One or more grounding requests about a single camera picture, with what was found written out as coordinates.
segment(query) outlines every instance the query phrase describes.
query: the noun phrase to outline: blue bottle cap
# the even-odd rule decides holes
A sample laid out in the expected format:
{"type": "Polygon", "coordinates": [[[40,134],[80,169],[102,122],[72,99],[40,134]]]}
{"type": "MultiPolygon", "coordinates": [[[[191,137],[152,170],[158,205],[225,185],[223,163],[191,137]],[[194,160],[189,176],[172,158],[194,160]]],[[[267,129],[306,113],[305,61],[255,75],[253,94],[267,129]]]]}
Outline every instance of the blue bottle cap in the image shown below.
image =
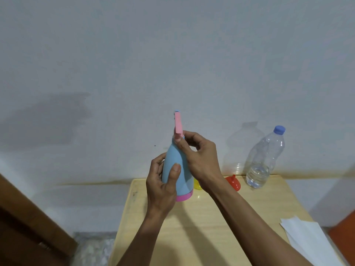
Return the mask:
{"type": "Polygon", "coordinates": [[[285,127],[284,126],[281,126],[281,125],[277,125],[274,129],[274,133],[276,134],[280,134],[280,135],[283,135],[284,132],[285,132],[285,127]]]}

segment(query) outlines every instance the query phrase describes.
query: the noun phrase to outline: wooden door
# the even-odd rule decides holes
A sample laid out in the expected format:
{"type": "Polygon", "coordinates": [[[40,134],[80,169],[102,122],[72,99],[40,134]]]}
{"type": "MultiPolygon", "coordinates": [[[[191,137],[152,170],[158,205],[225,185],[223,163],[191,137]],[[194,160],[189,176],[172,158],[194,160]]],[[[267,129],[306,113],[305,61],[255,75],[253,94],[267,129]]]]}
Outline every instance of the wooden door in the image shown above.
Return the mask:
{"type": "Polygon", "coordinates": [[[0,174],[0,265],[69,265],[77,243],[0,174]]]}
{"type": "Polygon", "coordinates": [[[351,266],[355,266],[355,211],[328,232],[351,266]]]}

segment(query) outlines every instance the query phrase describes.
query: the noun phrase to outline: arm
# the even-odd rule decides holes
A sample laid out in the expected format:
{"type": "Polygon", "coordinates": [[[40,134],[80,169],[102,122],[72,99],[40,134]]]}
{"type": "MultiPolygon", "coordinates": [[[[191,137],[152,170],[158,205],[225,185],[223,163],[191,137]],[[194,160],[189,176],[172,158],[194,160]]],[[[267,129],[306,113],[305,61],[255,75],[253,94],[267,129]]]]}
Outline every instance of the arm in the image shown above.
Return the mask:
{"type": "Polygon", "coordinates": [[[224,179],[215,144],[198,133],[184,131],[175,143],[186,154],[192,175],[210,194],[253,266],[311,266],[301,254],[272,230],[224,179]]]}
{"type": "Polygon", "coordinates": [[[161,179],[164,158],[165,153],[152,160],[147,177],[147,214],[117,266],[147,266],[151,261],[160,228],[175,204],[176,181],[181,172],[180,165],[174,164],[169,173],[168,182],[163,184],[161,179]]]}

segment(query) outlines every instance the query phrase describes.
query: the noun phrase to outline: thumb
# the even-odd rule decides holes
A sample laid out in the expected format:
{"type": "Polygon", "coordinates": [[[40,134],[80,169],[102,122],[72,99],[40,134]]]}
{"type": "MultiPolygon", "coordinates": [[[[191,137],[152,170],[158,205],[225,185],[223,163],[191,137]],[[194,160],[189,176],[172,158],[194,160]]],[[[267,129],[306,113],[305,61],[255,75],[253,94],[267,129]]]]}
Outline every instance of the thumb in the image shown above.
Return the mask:
{"type": "Polygon", "coordinates": [[[186,142],[186,140],[183,137],[179,137],[174,140],[175,145],[185,153],[185,155],[189,154],[190,152],[193,152],[193,150],[190,148],[189,144],[186,142]]]}
{"type": "Polygon", "coordinates": [[[171,189],[171,191],[176,190],[176,181],[179,178],[181,173],[181,166],[178,163],[175,163],[169,172],[167,186],[171,189]]]}

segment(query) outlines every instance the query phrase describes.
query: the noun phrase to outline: clear plastic bottle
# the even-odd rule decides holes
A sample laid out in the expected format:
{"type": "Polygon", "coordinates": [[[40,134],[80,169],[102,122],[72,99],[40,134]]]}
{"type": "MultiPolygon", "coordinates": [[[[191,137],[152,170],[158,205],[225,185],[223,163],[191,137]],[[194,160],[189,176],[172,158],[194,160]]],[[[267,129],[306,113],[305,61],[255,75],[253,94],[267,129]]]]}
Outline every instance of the clear plastic bottle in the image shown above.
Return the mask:
{"type": "Polygon", "coordinates": [[[272,133],[261,139],[250,151],[254,158],[246,175],[249,186],[258,189],[266,183],[275,168],[276,159],[285,148],[285,130],[283,126],[276,126],[272,133]]]}

